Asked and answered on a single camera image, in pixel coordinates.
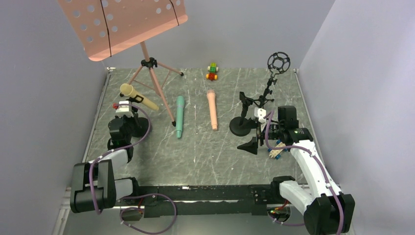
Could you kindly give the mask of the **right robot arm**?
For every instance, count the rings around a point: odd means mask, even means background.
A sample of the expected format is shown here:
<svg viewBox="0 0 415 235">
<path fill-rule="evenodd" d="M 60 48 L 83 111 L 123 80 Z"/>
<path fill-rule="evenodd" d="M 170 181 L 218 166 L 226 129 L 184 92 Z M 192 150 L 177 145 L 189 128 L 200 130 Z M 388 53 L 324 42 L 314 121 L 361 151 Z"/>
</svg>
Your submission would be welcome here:
<svg viewBox="0 0 415 235">
<path fill-rule="evenodd" d="M 273 195 L 288 201 L 303 215 L 303 225 L 311 235 L 349 232 L 355 200 L 351 194 L 343 193 L 328 173 L 310 131 L 299 126 L 295 106 L 279 106 L 277 121 L 273 121 L 273 115 L 274 112 L 256 108 L 254 119 L 247 119 L 244 114 L 232 119 L 230 130 L 237 136 L 256 130 L 256 136 L 237 149 L 257 154 L 258 147 L 266 145 L 270 150 L 289 151 L 299 164 L 309 190 L 291 176 L 280 176 L 271 182 Z"/>
</svg>

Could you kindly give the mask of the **black mic stand with clip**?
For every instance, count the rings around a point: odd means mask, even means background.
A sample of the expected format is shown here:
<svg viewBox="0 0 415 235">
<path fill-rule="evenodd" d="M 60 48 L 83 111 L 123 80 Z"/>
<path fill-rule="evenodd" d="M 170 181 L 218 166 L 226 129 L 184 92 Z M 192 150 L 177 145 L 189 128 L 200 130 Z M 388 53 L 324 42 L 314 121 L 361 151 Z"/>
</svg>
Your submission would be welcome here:
<svg viewBox="0 0 415 235">
<path fill-rule="evenodd" d="M 246 97 L 244 92 L 239 92 L 239 99 L 242 103 L 242 111 L 241 115 L 238 117 L 234 117 L 229 124 L 230 131 L 238 136 L 243 137 L 250 133 L 251 128 L 246 127 L 249 120 L 246 118 L 249 107 L 254 103 L 252 98 Z"/>
</svg>

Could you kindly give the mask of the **yellow toy microphone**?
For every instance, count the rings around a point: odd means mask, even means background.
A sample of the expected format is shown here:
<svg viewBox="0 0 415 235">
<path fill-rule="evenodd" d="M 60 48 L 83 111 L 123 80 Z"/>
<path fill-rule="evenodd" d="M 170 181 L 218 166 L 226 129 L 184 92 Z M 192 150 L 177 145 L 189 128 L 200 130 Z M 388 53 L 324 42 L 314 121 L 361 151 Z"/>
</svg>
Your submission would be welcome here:
<svg viewBox="0 0 415 235">
<path fill-rule="evenodd" d="M 158 111 L 159 107 L 150 99 L 146 98 L 143 94 L 138 92 L 131 84 L 124 83 L 120 86 L 120 93 L 124 96 L 128 96 L 136 103 L 141 103 L 148 108 Z"/>
</svg>

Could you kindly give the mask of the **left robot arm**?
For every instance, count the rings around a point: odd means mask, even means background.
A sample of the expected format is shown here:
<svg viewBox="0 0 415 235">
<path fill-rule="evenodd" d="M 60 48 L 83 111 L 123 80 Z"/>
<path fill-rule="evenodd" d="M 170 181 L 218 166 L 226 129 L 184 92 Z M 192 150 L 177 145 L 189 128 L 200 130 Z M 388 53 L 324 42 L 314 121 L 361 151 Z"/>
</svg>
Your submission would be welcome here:
<svg viewBox="0 0 415 235">
<path fill-rule="evenodd" d="M 132 138 L 143 137 L 148 127 L 148 119 L 137 115 L 115 117 L 108 123 L 109 154 L 73 167 L 69 203 L 73 213 L 102 212 L 112 208 L 117 200 L 138 194 L 138 182 L 134 177 L 116 179 L 114 171 L 131 161 Z"/>
</svg>

